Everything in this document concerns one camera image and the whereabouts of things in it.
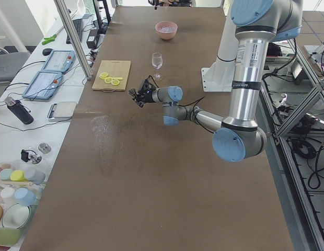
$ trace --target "chair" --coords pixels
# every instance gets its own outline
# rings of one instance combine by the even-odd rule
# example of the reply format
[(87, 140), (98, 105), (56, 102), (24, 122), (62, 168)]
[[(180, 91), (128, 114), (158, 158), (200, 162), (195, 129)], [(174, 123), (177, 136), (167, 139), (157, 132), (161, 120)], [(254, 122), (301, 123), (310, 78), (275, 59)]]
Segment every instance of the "chair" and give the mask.
[(30, 57), (29, 52), (9, 53), (0, 47), (4, 54), (0, 55), (0, 86), (7, 86), (15, 78), (17, 72)]

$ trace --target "keyboard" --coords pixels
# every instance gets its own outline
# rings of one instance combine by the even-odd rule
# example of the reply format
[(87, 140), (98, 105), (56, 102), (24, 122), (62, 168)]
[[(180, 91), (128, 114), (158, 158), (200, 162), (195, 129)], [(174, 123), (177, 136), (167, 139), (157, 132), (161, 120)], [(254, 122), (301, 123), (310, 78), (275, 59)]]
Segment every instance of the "keyboard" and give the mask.
[[(82, 42), (82, 35), (83, 35), (83, 19), (75, 19), (73, 20), (74, 27), (76, 29), (77, 35), (79, 40)], [(67, 35), (66, 43), (71, 43), (70, 38)]]

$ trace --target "blue joint cap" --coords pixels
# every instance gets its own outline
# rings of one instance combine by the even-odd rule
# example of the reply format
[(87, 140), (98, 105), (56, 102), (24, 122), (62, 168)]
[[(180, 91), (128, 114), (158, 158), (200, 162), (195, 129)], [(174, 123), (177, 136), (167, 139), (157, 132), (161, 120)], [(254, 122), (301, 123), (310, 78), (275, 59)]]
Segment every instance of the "blue joint cap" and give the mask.
[(169, 97), (175, 102), (181, 101), (183, 97), (182, 88), (179, 86), (169, 86), (168, 94)]
[(178, 119), (175, 119), (173, 117), (169, 117), (169, 116), (163, 116), (163, 123), (165, 126), (177, 126), (178, 125)]
[(278, 41), (284, 41), (292, 38), (298, 37), (300, 34), (300, 30), (302, 29), (302, 26), (293, 28), (291, 30), (282, 31), (280, 33), (277, 33), (276, 37), (272, 40), (272, 42), (278, 42)]
[(242, 161), (246, 156), (242, 139), (228, 128), (220, 128), (213, 134), (212, 145), (215, 153), (227, 162)]
[(262, 18), (273, 0), (234, 0), (230, 17), (237, 26), (250, 25)]

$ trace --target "black bottle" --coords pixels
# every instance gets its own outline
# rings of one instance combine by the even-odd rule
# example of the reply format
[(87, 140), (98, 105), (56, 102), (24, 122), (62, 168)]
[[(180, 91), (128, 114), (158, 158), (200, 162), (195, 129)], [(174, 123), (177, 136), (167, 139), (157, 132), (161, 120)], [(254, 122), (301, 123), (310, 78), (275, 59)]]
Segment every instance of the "black bottle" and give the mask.
[(7, 108), (12, 111), (12, 113), (16, 115), (21, 122), (24, 124), (31, 124), (33, 122), (33, 117), (19, 100), (14, 100), (12, 97), (7, 97), (4, 99), (4, 102), (6, 103)]

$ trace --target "white table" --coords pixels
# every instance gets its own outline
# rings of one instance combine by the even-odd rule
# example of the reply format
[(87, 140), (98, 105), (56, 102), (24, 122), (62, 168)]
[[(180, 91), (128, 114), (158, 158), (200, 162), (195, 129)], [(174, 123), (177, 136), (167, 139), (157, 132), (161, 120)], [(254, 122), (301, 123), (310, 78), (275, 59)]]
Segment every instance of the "white table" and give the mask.
[[(84, 25), (87, 25), (88, 22), (92, 21), (92, 17), (84, 19)], [(59, 28), (62, 26), (62, 22), (58, 19), (45, 37), (50, 37), (56, 33)], [(89, 31), (83, 33), (82, 46), (85, 54), (90, 52), (90, 49), (87, 48), (86, 40)], [(28, 61), (25, 65), (36, 62), (36, 61), (45, 61), (48, 56), (42, 55), (42, 50), (45, 48), (52, 48), (55, 50), (73, 50), (71, 44), (66, 44), (67, 34), (63, 29), (57, 36), (54, 42), (42, 45), (41, 42), (38, 44)], [(75, 59), (75, 62), (72, 64), (71, 68), (79, 65), (78, 59)], [(43, 63), (33, 64), (21, 70), (17, 76), (14, 78), (12, 83), (29, 83), (36, 72), (41, 70)], [(82, 94), (84, 84), (86, 81), (84, 72), (80, 66), (76, 69), (72, 69), (67, 74), (64, 75), (62, 82), (68, 79), (53, 95), (53, 97), (47, 101), (29, 101), (23, 99), (21, 102), (24, 106), (31, 110), (31, 115), (34, 117), (34, 122), (28, 125), (24, 125), (18, 120), (18, 118), (7, 109), (6, 105), (0, 106), (0, 123), (10, 125), (13, 127), (24, 129), (31, 129), (40, 127), (44, 124), (53, 123), (49, 121), (46, 117), (48, 111), (53, 103), (58, 103), (62, 101), (74, 101), (79, 102), (80, 96)], [(17, 84), (11, 87), (3, 93), (0, 101), (4, 99), (12, 92), (22, 94), (26, 89), (26, 85)], [(10, 94), (14, 99), (21, 99), (21, 95)], [(69, 127), (70, 120), (67, 122), (57, 123), (55, 125), (49, 125), (43, 128), (36, 130), (30, 130), (21, 132), (16, 129), (5, 127), (0, 124), (0, 163), (11, 163), (17, 169), (25, 169), (27, 166), (32, 167), (31, 164), (26, 164), (20, 159), (20, 152), (22, 149), (28, 149), (31, 146), (37, 147), (40, 143), (48, 143), (52, 151), (46, 156), (46, 161), (49, 162), (50, 168), (53, 167), (56, 160), (57, 154), (59, 153), (60, 147), (62, 145), (63, 139), (66, 135), (67, 129)], [(19, 250), (22, 242), (24, 240), (24, 235), (20, 241), (10, 250)]]

